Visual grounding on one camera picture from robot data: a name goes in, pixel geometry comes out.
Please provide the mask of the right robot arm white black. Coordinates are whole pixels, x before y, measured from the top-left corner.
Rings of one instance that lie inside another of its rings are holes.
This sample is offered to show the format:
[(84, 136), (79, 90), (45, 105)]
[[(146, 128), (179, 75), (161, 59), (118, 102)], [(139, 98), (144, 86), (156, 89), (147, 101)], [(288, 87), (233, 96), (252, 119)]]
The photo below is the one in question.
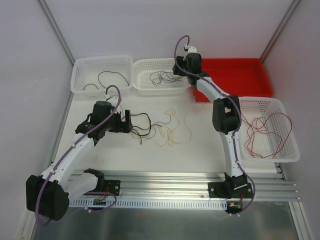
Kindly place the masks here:
[(189, 84), (204, 94), (213, 105), (212, 124), (221, 137), (225, 156), (225, 180), (214, 192), (221, 198), (234, 198), (248, 185), (239, 147), (242, 122), (239, 98), (224, 92), (206, 72), (202, 71), (200, 54), (175, 56), (174, 61), (173, 73), (187, 77)]

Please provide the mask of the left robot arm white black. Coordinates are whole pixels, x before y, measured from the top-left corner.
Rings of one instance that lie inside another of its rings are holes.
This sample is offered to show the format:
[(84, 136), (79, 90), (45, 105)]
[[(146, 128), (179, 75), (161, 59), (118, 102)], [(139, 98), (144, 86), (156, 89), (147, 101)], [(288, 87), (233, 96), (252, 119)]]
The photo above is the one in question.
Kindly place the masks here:
[(59, 221), (69, 204), (86, 193), (109, 194), (110, 187), (99, 170), (88, 168), (74, 180), (70, 180), (70, 176), (106, 133), (131, 132), (131, 112), (122, 113), (119, 109), (121, 101), (120, 97), (97, 101), (92, 113), (75, 129), (62, 156), (40, 175), (31, 175), (26, 180), (26, 208), (35, 213), (37, 220), (44, 216)]

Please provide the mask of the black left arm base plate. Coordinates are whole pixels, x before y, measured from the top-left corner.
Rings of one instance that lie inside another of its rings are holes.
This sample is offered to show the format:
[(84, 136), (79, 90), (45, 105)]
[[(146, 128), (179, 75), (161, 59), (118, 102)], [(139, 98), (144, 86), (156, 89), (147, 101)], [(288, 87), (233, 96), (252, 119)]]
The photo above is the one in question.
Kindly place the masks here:
[(119, 196), (120, 189), (121, 189), (120, 180), (101, 179), (101, 180), (98, 180), (97, 186), (93, 190), (86, 192), (85, 195), (113, 194), (115, 196)]

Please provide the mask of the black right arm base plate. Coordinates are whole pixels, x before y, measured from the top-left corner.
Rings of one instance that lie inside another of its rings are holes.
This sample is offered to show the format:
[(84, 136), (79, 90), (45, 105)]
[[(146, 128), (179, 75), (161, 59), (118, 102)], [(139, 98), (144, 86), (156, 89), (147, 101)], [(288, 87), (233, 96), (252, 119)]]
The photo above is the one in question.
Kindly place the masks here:
[(207, 184), (208, 195), (210, 198), (224, 198), (224, 199), (251, 199), (253, 197), (252, 185), (238, 188), (229, 191), (224, 182), (209, 182)]

